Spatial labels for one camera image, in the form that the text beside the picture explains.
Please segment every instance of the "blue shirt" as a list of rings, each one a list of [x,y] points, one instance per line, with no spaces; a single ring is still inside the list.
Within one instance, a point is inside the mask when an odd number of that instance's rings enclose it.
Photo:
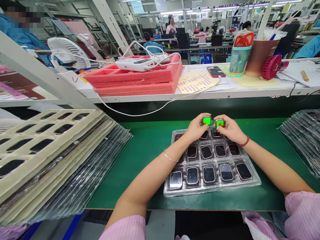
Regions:
[[[316,36],[304,45],[294,58],[312,58],[320,51],[320,36]]]
[[[143,46],[144,46],[145,48],[146,48],[147,46],[156,46],[156,47],[159,47],[159,48],[161,48],[161,49],[163,50],[163,47],[162,47],[159,43],[156,43],[156,42],[147,41]],[[162,53],[162,51],[161,51],[160,49],[158,49],[158,48],[152,48],[152,47],[149,47],[149,48],[148,48],[148,51],[151,52],[151,53],[153,53],[153,54]]]
[[[30,33],[28,28],[21,28],[18,23],[13,23],[7,16],[0,13],[0,31],[4,32],[8,37],[20,46],[27,46],[30,49],[39,48],[41,50],[50,50],[36,35]],[[50,55],[39,54],[43,61],[52,66]]]

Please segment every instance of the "computer monitor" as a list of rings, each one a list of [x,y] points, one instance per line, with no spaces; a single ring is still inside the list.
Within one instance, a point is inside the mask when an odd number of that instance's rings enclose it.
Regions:
[[[149,33],[149,34],[150,34],[150,37],[152,37],[152,38],[153,38],[153,34],[155,34],[155,31],[154,31],[153,28],[143,28],[143,29],[142,29],[142,34],[143,34],[144,32]]]
[[[177,33],[186,33],[185,28],[177,28]]]

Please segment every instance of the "beige foam tray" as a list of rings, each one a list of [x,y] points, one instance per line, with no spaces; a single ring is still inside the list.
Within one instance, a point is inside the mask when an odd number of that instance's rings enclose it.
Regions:
[[[116,124],[116,122],[108,119],[96,128],[92,134],[72,151],[72,154],[61,160],[53,170],[39,180],[32,189],[1,216],[1,225],[24,224],[32,218],[65,183],[68,177],[86,160]]]
[[[49,113],[54,115],[42,119]],[[81,120],[73,120],[79,114],[88,113]],[[42,168],[57,157],[71,143],[83,136],[89,129],[95,126],[100,120],[106,118],[103,111],[93,109],[65,109],[65,110],[48,110],[38,114],[37,116],[25,121],[5,133],[0,134],[0,143],[2,139],[9,139],[0,145],[0,166],[14,159],[23,159],[25,162],[10,172],[8,175],[0,179],[0,204],[17,191],[28,180],[34,177]],[[21,128],[34,124],[28,130],[18,133]],[[38,129],[46,124],[54,124],[51,128],[43,133],[36,133]],[[62,134],[56,134],[55,130],[65,124],[73,125],[70,129]],[[29,142],[19,147],[15,151],[8,151],[16,143],[23,139],[31,139]],[[46,147],[35,154],[31,154],[30,150],[36,144],[45,139],[53,140]]]

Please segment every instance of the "brown cup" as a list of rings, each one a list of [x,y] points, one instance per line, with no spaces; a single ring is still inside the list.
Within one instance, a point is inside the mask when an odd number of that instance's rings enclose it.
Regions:
[[[276,51],[279,40],[259,41],[253,40],[252,49],[247,61],[244,75],[249,77],[261,77],[262,68],[268,57]]]

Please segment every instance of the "red phone case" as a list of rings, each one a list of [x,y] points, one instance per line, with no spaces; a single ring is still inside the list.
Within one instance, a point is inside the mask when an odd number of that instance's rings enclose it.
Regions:
[[[212,75],[211,74],[211,72],[210,72],[210,70],[208,69],[208,67],[207,67],[207,70],[208,70],[208,72],[210,73],[210,75],[211,75],[211,77],[219,77],[219,76],[221,76],[221,77],[226,77],[226,75],[225,74],[220,74],[220,75]]]

